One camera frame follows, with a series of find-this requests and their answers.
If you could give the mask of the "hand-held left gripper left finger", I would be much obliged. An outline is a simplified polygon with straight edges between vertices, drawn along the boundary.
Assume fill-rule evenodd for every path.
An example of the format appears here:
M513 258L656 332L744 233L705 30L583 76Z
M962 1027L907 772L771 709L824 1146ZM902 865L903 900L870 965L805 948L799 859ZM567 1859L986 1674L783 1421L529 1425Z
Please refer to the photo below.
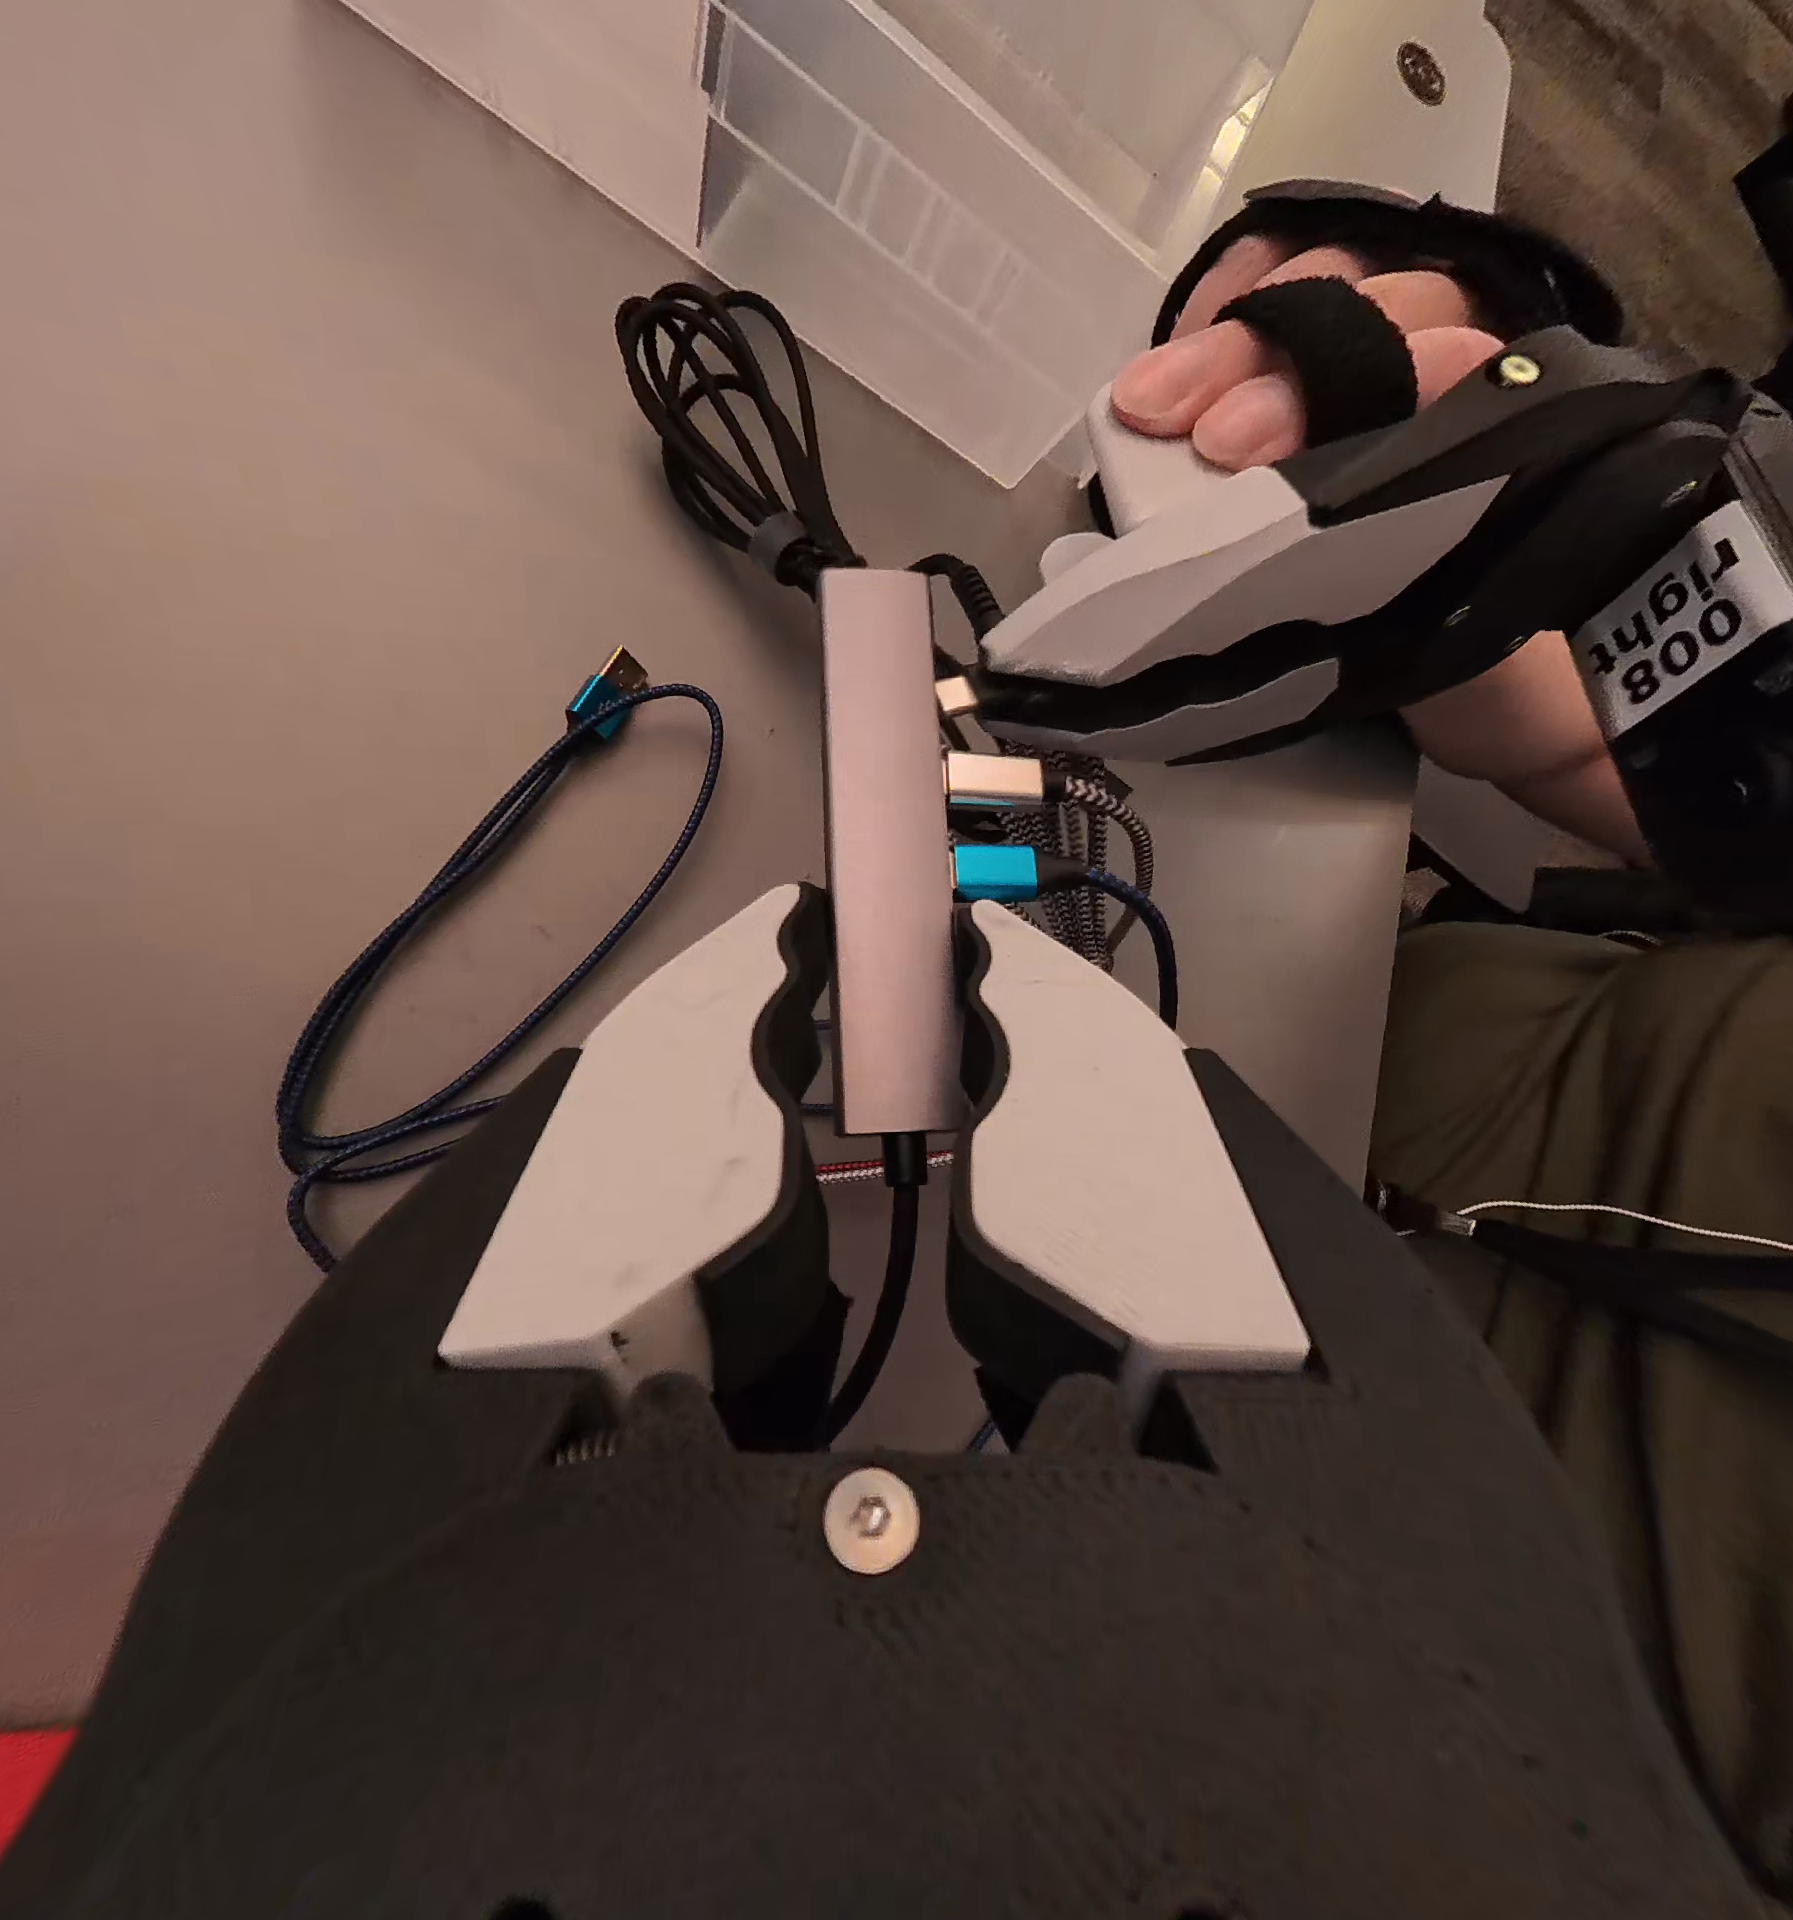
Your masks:
M831 907L779 885L589 1034L437 1354L574 1369L616 1401L685 1374L755 1394L824 1343L831 1220L804 1124Z

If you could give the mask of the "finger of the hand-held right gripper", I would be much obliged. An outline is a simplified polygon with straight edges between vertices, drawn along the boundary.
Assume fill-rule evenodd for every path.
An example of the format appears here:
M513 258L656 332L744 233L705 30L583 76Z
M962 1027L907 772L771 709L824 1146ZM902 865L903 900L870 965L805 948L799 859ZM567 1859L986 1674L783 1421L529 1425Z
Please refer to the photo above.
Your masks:
M1106 688L1159 662L1221 653L1273 626L1361 618L1443 560L1504 485L1496 476L1321 524L1278 466L1201 482L1010 612L984 638L982 662Z
M1002 742L1108 763L1172 763L1309 723L1340 684L1338 658L1243 684L1228 656L1181 656L1121 683L982 671L982 728Z

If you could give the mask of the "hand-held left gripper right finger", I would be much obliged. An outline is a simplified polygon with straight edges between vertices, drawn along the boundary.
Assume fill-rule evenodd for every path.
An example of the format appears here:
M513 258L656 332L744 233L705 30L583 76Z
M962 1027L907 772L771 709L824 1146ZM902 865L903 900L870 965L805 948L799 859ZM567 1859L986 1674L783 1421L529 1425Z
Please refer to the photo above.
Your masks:
M1169 1379L1300 1374L1309 1329L1172 1027L1003 905L963 930L949 1304L980 1371L1030 1406L1092 1372L1128 1420Z

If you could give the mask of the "grey usb hub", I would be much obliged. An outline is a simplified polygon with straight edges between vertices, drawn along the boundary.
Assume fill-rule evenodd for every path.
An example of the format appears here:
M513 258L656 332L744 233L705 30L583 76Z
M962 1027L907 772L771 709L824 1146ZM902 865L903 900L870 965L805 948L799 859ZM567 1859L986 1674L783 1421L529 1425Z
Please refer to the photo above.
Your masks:
M962 1000L934 701L933 590L831 567L821 627L833 1084L851 1137L962 1124Z

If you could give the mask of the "clear acrylic organizer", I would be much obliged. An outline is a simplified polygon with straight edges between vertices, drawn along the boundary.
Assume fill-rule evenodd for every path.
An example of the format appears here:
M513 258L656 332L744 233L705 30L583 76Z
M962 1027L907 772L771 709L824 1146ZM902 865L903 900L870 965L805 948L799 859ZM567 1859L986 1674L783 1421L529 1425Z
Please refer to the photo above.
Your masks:
M1304 1L357 1L440 80L1002 488L1082 416Z

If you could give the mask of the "person's right forearm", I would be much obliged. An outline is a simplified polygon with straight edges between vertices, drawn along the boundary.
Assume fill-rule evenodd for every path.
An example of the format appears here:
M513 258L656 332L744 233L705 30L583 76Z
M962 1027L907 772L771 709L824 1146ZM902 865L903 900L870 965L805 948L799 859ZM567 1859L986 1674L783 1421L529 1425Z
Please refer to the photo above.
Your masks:
M1492 788L1499 803L1435 800L1418 836L1450 877L1525 911L1550 838L1566 836L1634 872L1654 872L1597 709L1563 632L1527 638L1467 683L1400 709L1419 756L1443 778Z

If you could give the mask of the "person's right hand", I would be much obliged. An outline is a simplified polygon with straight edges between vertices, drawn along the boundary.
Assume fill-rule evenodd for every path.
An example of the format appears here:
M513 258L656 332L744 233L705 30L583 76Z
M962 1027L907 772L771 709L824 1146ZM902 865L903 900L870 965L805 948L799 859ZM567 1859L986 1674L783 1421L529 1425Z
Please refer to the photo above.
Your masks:
M1154 441L1194 444L1227 472L1268 466L1312 444L1309 397L1289 349L1219 308L1247 291L1340 282L1359 307L1395 325L1408 346L1418 403L1429 404L1504 349L1504 339L1478 323L1471 295L1438 271L1352 276L1357 260L1341 250L1293 255L1260 281L1211 271L1172 339L1137 356L1110 384L1110 411Z

